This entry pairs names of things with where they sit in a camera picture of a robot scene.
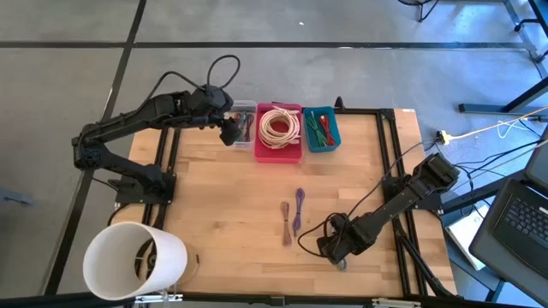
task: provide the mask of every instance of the wooden tabletop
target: wooden tabletop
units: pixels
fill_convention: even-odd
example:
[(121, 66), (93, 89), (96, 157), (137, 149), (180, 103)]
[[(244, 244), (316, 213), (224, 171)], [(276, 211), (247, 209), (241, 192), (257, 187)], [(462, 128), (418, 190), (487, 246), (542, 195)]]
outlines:
[[(395, 110), (402, 151), (420, 141), (413, 110)], [(326, 259), (304, 252), (293, 239), (282, 246), (280, 203), (290, 204), (295, 216), (295, 190), (306, 198), (301, 233), (318, 225), (331, 212), (348, 212), (383, 175), (375, 117), (337, 115), (342, 144), (336, 151), (311, 153), (303, 140), (299, 164), (256, 163), (253, 151), (225, 147), (217, 129), (182, 131), (176, 159), (176, 195), (164, 230), (196, 248), (197, 275), (180, 290), (187, 293), (238, 293), (332, 296), (402, 296), (392, 226), (384, 226), (377, 242), (359, 256), (348, 255), (348, 271), (339, 272)], [(158, 130), (134, 136), (129, 159), (152, 163)], [(387, 136), (391, 148), (390, 136)], [(165, 151), (167, 162), (169, 150)], [(405, 169), (424, 159), (422, 147), (403, 158)], [(380, 189), (355, 212), (361, 215), (383, 203)], [(114, 222), (140, 222), (143, 205), (130, 205)], [(427, 211), (414, 211), (420, 251), (433, 273), (451, 292), (455, 283), (439, 220)], [(302, 239), (317, 251), (319, 229)], [(408, 257), (412, 292), (418, 293)]]

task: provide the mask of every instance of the concrete floor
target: concrete floor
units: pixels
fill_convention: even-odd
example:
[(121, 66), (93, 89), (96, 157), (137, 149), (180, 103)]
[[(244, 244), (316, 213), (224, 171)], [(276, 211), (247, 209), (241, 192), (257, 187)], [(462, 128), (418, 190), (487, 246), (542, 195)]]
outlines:
[[(0, 0), (0, 40), (125, 41), (138, 2)], [(527, 1), (513, 4), (520, 17), (532, 14)], [(137, 40), (521, 42), (501, 3), (441, 2), (421, 24), (414, 20), (416, 14), (416, 8), (397, 1), (149, 1)], [(544, 51), (548, 40), (540, 27), (527, 25), (526, 31)], [(114, 114), (134, 109), (166, 70), (204, 82), (211, 61), (225, 53), (242, 60), (241, 72), (227, 88), (234, 99), (314, 106), (331, 105), (340, 95), (349, 107), (413, 108), (427, 144), (439, 129), (459, 134), (505, 118), (462, 115), (456, 112), (458, 104), (506, 104), (540, 80), (524, 50), (133, 50)], [(8, 252), (0, 255), (0, 298), (39, 293), (79, 175), (69, 140), (82, 125), (100, 117), (121, 54), (119, 49), (0, 49), (5, 102), (0, 128), (9, 132), (0, 136), (0, 187), (36, 199), (31, 206), (0, 204), (0, 241)], [(213, 79), (221, 82), (233, 68), (220, 65)], [(168, 79), (158, 92), (181, 89), (190, 88)], [(546, 105), (546, 99), (535, 104)], [(529, 126), (537, 132), (544, 129), (536, 122)], [(534, 135), (526, 131), (515, 130), (506, 139), (490, 131), (442, 151), (457, 163), (532, 140)], [(127, 155), (130, 144), (126, 138), (110, 148)], [(501, 172), (519, 169), (526, 161)], [(475, 182), (494, 179), (485, 175)], [(92, 184), (60, 292), (86, 291), (81, 260), (104, 227), (113, 200), (112, 191)], [(454, 275), (460, 294), (485, 297), (486, 289), (457, 267)], [(506, 303), (520, 303), (523, 296), (506, 294)]]

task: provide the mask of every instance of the white cylinder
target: white cylinder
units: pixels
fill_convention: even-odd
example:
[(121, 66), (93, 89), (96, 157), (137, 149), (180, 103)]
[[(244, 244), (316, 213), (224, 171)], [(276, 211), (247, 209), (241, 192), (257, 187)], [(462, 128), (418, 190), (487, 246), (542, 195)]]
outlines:
[[(146, 281), (135, 274), (139, 248), (150, 238), (156, 263)], [(101, 231), (84, 256), (84, 280), (101, 299), (119, 300), (172, 286), (187, 267), (187, 248), (173, 234), (137, 222), (120, 222)]]

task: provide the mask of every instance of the red wire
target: red wire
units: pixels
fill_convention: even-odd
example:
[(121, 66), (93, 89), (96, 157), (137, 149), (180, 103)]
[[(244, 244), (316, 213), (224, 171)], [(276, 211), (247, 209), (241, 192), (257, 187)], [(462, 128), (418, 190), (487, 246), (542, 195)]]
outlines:
[(321, 115), (319, 117), (319, 123), (322, 125), (322, 127), (325, 130), (325, 137), (327, 138), (327, 145), (335, 145), (335, 140), (333, 139), (333, 136), (331, 135), (329, 119), (327, 118), (327, 116)]

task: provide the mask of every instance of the teal bin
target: teal bin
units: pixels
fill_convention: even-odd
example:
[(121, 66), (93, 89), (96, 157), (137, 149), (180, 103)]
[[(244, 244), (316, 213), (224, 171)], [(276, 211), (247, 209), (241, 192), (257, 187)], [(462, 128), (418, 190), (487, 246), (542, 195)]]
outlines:
[[(320, 146), (318, 142), (318, 137), (316, 136), (314, 129), (312, 129), (307, 124), (307, 122), (309, 121), (308, 119), (312, 117), (312, 113), (314, 113), (314, 120), (316, 121), (318, 125), (319, 131), (324, 136), (325, 136), (325, 131), (324, 131), (324, 128), (319, 123), (319, 118), (321, 116), (328, 116), (331, 135), (333, 136), (333, 139), (335, 140), (335, 145)], [(339, 129), (337, 127), (335, 110), (333, 110), (332, 107), (305, 108), (305, 110), (303, 111), (303, 115), (304, 115), (303, 124), (305, 125), (305, 131), (307, 132), (307, 143), (308, 143), (308, 149), (310, 150), (310, 152), (320, 153), (320, 152), (334, 151), (341, 144), (341, 135), (339, 134)]]

